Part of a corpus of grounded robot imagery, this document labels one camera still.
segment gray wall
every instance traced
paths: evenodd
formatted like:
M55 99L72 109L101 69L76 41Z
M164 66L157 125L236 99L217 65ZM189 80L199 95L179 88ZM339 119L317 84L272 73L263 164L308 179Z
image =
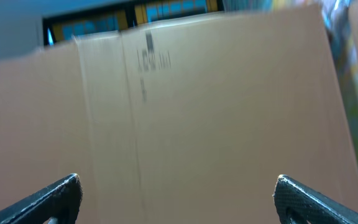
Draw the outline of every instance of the gray wall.
M0 0L0 60L43 46L42 17L121 0Z

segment wall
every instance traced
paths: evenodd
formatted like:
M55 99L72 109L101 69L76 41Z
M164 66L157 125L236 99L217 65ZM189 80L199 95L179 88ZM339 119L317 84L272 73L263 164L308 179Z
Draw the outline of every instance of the wall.
M42 17L122 0L0 0L0 60L43 46Z

